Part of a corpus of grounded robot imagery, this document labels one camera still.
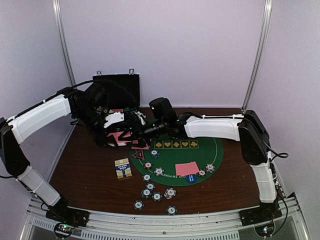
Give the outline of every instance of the brown wooden tabletop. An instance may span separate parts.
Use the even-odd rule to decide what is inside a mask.
[[[177,114],[194,112],[207,115],[241,113],[238,108],[176,108]],[[147,116],[149,109],[143,109]],[[87,129],[75,127],[57,164],[50,184],[69,201],[71,207],[121,213],[167,214],[168,206],[175,206],[178,214],[213,213],[259,205],[259,191],[249,164],[241,156],[240,143],[222,140],[224,157],[217,173],[208,180],[191,186],[175,187],[176,196],[155,202],[143,199],[141,191],[146,183],[131,163],[132,177],[118,180],[115,160],[129,158],[129,147],[118,150],[97,147]],[[168,186],[155,183],[162,194]],[[144,202],[142,210],[135,210],[136,200]]]

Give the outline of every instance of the black case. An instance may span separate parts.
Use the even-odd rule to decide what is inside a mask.
[[[117,85],[108,81],[99,81],[109,94],[110,109],[138,108],[140,107],[140,76],[139,74],[112,74],[112,75],[95,75],[93,80],[110,80],[126,88],[132,97]]]

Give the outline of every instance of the light purple wall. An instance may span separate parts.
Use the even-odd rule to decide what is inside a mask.
[[[11,117],[68,86],[51,1],[0,0],[0,117]],[[33,167],[48,178],[69,119],[59,119],[22,143]],[[0,162],[0,175],[7,176]],[[18,238],[30,195],[0,179],[0,239]]]
[[[141,77],[141,104],[240,107],[257,51],[264,1],[68,0],[61,12],[76,82]]]
[[[294,191],[312,240],[320,239],[320,1],[274,1],[249,108],[277,151],[286,192]]]

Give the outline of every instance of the robotic arm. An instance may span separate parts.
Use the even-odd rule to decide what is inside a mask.
[[[54,120],[72,114],[93,132],[99,147],[118,144],[109,133],[124,131],[119,140],[138,140],[140,146],[150,144],[150,139],[162,134],[172,138],[225,138],[240,141],[243,159],[253,169],[259,188],[260,206],[241,211],[244,225],[281,216],[271,161],[269,134],[256,113],[231,116],[205,116],[186,112],[177,116],[167,98],[157,98],[149,103],[154,122],[148,122],[137,109],[109,113],[109,96],[101,85],[93,83],[86,91],[67,87],[50,98],[5,120],[0,118],[0,157],[7,172],[43,201],[50,211],[46,217],[85,227],[89,213],[68,207],[67,200],[31,167],[20,144],[37,130]]]

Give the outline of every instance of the chip stack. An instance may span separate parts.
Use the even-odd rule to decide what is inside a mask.
[[[177,195],[177,191],[174,190],[173,188],[168,188],[168,189],[165,190],[165,192],[164,192],[164,197],[165,197],[166,199],[173,199],[176,195]]]
[[[157,175],[157,176],[163,176],[164,173],[165,173],[165,170],[163,170],[161,167],[157,167],[157,168],[154,170],[154,173],[155,173],[155,175]]]
[[[144,174],[144,175],[142,176],[142,180],[143,180],[144,182],[150,182],[150,180],[151,180],[151,175],[148,174],[148,173]]]
[[[176,215],[177,212],[178,212],[178,210],[175,206],[168,206],[168,208],[166,209],[166,213],[170,216]]]
[[[134,209],[136,210],[141,210],[144,208],[144,203],[142,201],[135,201],[135,203],[133,204]]]
[[[207,175],[207,172],[205,170],[203,170],[203,169],[200,169],[197,175],[199,177],[204,178]]]
[[[143,168],[144,168],[145,170],[150,170],[150,169],[153,168],[153,165],[152,165],[151,162],[148,162],[148,161],[147,161],[147,162],[143,165]]]
[[[149,198],[150,196],[152,195],[151,191],[149,189],[143,189],[142,192],[141,192],[141,196],[144,198],[144,199],[147,199]]]
[[[211,163],[208,163],[206,166],[205,166],[205,170],[208,172],[208,173],[213,173],[215,171],[215,166]]]
[[[157,150],[152,150],[152,151],[150,152],[150,155],[151,155],[151,157],[153,157],[154,159],[157,159],[157,158],[160,157],[160,153],[159,153],[159,151],[157,151]]]
[[[155,192],[153,195],[152,195],[152,199],[156,202],[159,202],[161,201],[162,199],[162,195],[160,192]]]
[[[145,185],[145,188],[153,191],[156,189],[156,185],[154,185],[153,183],[148,183],[147,185]]]

